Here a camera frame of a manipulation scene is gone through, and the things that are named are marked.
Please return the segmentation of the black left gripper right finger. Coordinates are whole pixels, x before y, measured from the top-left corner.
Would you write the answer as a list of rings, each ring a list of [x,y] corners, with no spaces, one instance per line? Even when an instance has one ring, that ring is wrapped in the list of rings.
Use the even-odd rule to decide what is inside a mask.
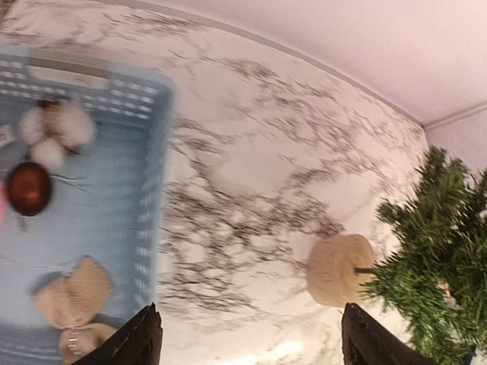
[[[404,344],[356,303],[347,303],[342,316],[345,365],[426,365],[434,361]]]

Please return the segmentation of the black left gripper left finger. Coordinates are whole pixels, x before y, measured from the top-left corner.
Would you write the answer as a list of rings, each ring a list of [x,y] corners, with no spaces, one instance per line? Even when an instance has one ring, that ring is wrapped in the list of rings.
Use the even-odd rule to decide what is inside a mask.
[[[134,315],[89,355],[89,364],[159,364],[163,328],[154,303]]]

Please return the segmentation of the small green christmas tree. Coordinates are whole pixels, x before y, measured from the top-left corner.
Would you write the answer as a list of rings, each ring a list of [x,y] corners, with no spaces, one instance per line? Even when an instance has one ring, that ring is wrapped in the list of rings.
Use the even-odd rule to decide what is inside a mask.
[[[307,289],[345,311],[380,300],[406,320],[412,349],[436,364],[468,364],[486,350],[486,175],[436,147],[418,172],[413,197],[377,208],[397,248],[378,261],[360,234],[316,243]]]

